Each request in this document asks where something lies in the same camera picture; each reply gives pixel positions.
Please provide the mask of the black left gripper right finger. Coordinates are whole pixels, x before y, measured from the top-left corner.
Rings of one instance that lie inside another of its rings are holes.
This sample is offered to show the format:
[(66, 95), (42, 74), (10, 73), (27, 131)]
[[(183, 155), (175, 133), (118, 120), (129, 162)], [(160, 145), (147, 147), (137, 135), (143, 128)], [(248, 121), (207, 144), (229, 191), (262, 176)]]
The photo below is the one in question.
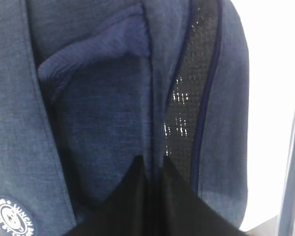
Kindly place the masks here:
[(246, 235), (200, 199), (167, 156), (162, 169), (161, 203), (164, 236)]

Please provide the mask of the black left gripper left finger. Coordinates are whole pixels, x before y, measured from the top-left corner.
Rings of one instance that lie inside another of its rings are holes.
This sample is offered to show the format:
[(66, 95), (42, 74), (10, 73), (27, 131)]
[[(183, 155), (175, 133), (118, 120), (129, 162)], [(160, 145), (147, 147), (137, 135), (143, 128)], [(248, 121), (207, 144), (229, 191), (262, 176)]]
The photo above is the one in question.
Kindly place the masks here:
[(133, 162), (120, 184), (92, 215), (68, 232), (70, 236), (144, 236), (145, 168), (141, 156)]

